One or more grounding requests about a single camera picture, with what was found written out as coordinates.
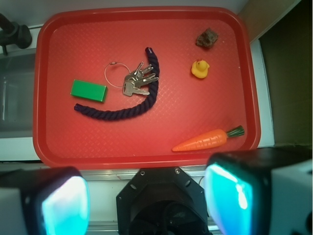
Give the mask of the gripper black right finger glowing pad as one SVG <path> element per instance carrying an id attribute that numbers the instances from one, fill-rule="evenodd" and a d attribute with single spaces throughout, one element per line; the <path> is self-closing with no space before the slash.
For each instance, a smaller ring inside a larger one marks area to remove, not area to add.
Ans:
<path id="1" fill-rule="evenodd" d="M 213 154 L 205 169 L 209 215 L 224 235 L 310 235 L 313 153 L 258 148 Z"/>

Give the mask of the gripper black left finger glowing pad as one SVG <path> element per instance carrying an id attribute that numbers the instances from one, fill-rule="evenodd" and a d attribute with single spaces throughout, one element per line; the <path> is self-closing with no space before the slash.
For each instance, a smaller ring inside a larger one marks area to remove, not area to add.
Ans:
<path id="1" fill-rule="evenodd" d="M 89 188 L 74 167 L 0 173 L 2 235 L 84 235 Z"/>

